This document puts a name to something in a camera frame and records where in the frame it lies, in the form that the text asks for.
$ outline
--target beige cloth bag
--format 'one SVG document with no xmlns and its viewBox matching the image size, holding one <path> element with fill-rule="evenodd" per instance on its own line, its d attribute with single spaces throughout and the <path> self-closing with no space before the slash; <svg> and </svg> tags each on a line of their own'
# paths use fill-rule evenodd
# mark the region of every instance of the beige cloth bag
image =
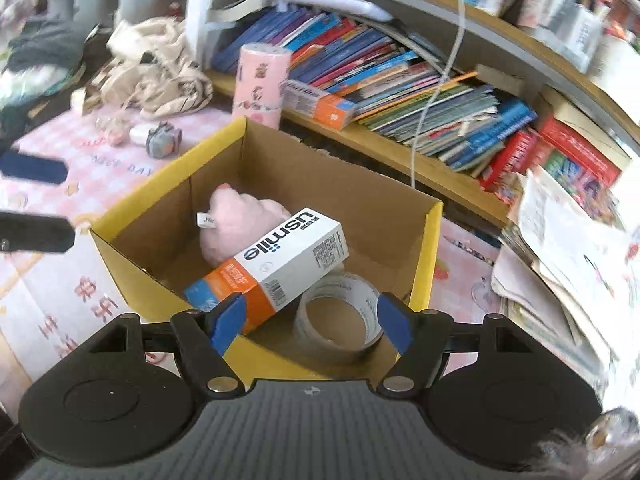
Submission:
<svg viewBox="0 0 640 480">
<path fill-rule="evenodd" d="M 211 81 L 193 62 L 184 25 L 175 19 L 122 21 L 107 47 L 115 63 L 100 88 L 104 104 L 138 106 L 143 118 L 154 119 L 201 110 L 211 101 Z"/>
</svg>

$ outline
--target stack of books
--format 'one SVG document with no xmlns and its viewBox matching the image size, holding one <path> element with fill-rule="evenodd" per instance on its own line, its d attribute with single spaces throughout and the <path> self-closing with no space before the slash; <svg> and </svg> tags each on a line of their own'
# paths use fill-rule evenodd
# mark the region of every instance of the stack of books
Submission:
<svg viewBox="0 0 640 480">
<path fill-rule="evenodd" d="M 213 55 L 213 68 L 235 73 L 240 47 L 251 42 L 291 50 L 289 76 L 296 87 L 347 101 L 342 108 L 350 110 L 351 121 L 407 147 L 417 136 L 418 153 L 474 177 L 509 137 L 536 118 L 520 100 L 499 99 L 492 86 L 475 79 L 476 72 L 459 71 L 446 75 L 422 118 L 442 76 L 444 54 L 420 35 L 407 36 L 389 25 L 294 5 L 285 12 L 267 9 Z"/>
</svg>

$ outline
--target tape roll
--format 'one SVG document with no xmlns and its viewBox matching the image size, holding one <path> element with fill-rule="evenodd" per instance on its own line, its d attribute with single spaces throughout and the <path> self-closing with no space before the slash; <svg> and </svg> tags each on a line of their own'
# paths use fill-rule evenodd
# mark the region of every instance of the tape roll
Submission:
<svg viewBox="0 0 640 480">
<path fill-rule="evenodd" d="M 377 314 L 379 295 L 375 287 L 356 274 L 349 272 L 328 274 L 311 286 L 300 298 L 294 324 L 296 340 L 308 354 L 325 361 L 347 363 L 359 359 L 382 337 L 382 327 L 378 323 Z M 356 310 L 365 326 L 365 340 L 360 348 L 340 346 L 315 329 L 309 319 L 307 307 L 311 301 L 319 298 L 342 300 Z"/>
</svg>

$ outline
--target small orange box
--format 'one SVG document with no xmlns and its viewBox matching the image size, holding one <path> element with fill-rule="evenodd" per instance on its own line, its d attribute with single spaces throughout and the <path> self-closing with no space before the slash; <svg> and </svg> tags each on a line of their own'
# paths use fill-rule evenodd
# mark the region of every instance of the small orange box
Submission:
<svg viewBox="0 0 640 480">
<path fill-rule="evenodd" d="M 284 83 L 284 108 L 336 130 L 349 124 L 356 112 L 351 101 L 293 79 Z"/>
</svg>

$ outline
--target red book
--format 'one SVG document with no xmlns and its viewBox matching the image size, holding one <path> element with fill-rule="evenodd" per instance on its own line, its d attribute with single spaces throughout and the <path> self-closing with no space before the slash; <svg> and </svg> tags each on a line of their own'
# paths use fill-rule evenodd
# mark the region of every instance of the red book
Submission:
<svg viewBox="0 0 640 480">
<path fill-rule="evenodd" d="M 492 190 L 494 184 L 501 182 L 507 173 L 520 171 L 537 140 L 538 136 L 533 130 L 519 130 L 513 134 L 507 142 L 507 146 L 494 157 L 494 160 L 482 172 L 478 179 L 480 187 Z"/>
<path fill-rule="evenodd" d="M 536 136 L 536 142 L 533 145 L 532 150 L 529 152 L 529 155 L 527 155 L 527 158 L 521 164 L 518 173 L 525 174 L 525 171 L 529 168 L 533 168 L 534 166 L 544 166 L 553 150 L 554 147 L 551 144 L 539 136 Z"/>
<path fill-rule="evenodd" d="M 381 46 L 380 48 L 374 50 L 373 52 L 370 52 L 368 54 L 365 54 L 362 57 L 359 57 L 358 59 L 355 59 L 353 61 L 351 61 L 350 63 L 347 63 L 346 65 L 342 65 L 340 68 L 337 68 L 335 70 L 332 70 L 331 72 L 329 72 L 326 75 L 323 75 L 321 78 L 316 79 L 315 81 L 312 81 L 310 84 L 311 86 L 320 86 L 324 83 L 327 83 L 333 79 L 335 79 L 336 77 L 342 75 L 342 74 L 346 74 L 349 70 L 353 70 L 359 66 L 364 65 L 365 63 L 368 63 L 369 61 L 376 59 L 379 56 L 384 56 L 385 54 L 390 54 L 391 52 L 398 50 L 398 47 L 395 46 L 394 44 L 390 44 L 390 45 L 385 45 L 385 46 Z"/>
<path fill-rule="evenodd" d="M 342 21 L 338 23 L 338 25 L 335 25 L 335 27 L 330 28 L 324 34 L 321 34 L 314 40 L 309 41 L 309 43 L 297 49 L 291 56 L 291 65 L 293 66 L 295 62 L 302 62 L 302 60 L 309 57 L 311 53 L 315 52 L 319 48 L 328 45 L 332 41 L 337 40 L 347 32 L 351 32 L 354 28 L 356 28 L 356 26 L 357 24 L 353 20 L 350 20 L 349 18 L 343 18 Z"/>
<path fill-rule="evenodd" d="M 591 171 L 605 188 L 609 188 L 620 175 L 620 169 L 587 139 L 553 116 L 548 118 L 539 133 L 567 158 Z"/>
</svg>

